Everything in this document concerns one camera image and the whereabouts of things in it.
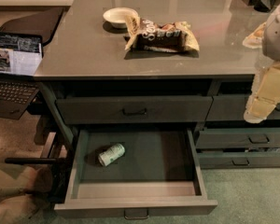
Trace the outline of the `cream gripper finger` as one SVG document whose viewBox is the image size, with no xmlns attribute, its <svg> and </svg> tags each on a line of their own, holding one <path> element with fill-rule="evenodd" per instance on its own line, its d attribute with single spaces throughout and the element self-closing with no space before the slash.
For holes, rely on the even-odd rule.
<svg viewBox="0 0 280 224">
<path fill-rule="evenodd" d="M 261 123 L 274 109 L 275 104 L 249 97 L 245 106 L 244 120 L 248 123 Z"/>
</svg>

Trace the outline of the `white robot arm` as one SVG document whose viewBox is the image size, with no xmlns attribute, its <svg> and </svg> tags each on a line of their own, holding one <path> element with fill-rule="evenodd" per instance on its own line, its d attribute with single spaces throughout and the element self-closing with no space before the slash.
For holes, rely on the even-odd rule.
<svg viewBox="0 0 280 224">
<path fill-rule="evenodd" d="M 266 120 L 280 104 L 280 4 L 268 20 L 244 40 L 244 44 L 251 46 L 255 38 L 261 42 L 262 54 L 273 62 L 261 64 L 256 70 L 245 105 L 244 120 L 248 123 Z"/>
</svg>

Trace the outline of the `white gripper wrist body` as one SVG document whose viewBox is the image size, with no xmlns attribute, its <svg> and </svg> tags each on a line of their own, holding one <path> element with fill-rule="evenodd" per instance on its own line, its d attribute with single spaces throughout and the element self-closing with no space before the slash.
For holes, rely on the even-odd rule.
<svg viewBox="0 0 280 224">
<path fill-rule="evenodd" d="M 280 103 L 280 62 L 265 71 L 253 99 L 252 110 L 274 110 Z"/>
</svg>

